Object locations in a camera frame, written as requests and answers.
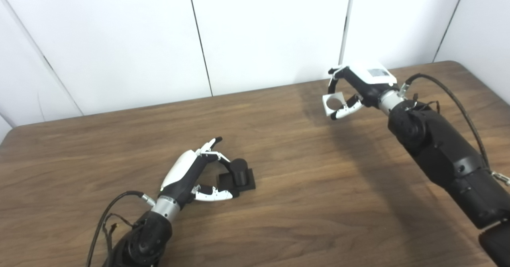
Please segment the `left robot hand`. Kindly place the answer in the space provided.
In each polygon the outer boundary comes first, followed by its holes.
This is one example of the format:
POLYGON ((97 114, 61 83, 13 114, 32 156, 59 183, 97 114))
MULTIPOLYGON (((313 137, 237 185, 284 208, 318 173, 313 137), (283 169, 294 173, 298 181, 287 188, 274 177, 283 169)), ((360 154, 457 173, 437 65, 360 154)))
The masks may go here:
POLYGON ((231 161, 222 153, 213 151, 215 145, 220 141, 222 141, 222 137, 216 137, 196 151, 187 150, 181 154, 164 178, 159 196, 169 198, 178 204, 180 209, 193 200, 213 202, 239 197, 240 193, 233 189, 223 190, 197 184, 199 176, 209 163, 218 161, 225 168, 230 168, 231 161))

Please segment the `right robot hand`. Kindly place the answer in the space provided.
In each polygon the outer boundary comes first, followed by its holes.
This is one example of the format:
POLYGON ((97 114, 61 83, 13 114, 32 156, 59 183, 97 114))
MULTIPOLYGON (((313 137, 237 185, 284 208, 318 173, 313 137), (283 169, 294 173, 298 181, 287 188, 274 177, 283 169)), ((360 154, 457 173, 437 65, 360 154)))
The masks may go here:
POLYGON ((362 107, 379 109, 385 96, 399 91, 397 79, 378 63, 340 65, 332 67, 328 74, 328 92, 322 101, 326 115, 332 120, 344 118, 362 107), (344 99, 343 93, 336 91, 339 80, 346 80, 356 91, 348 100, 344 99))

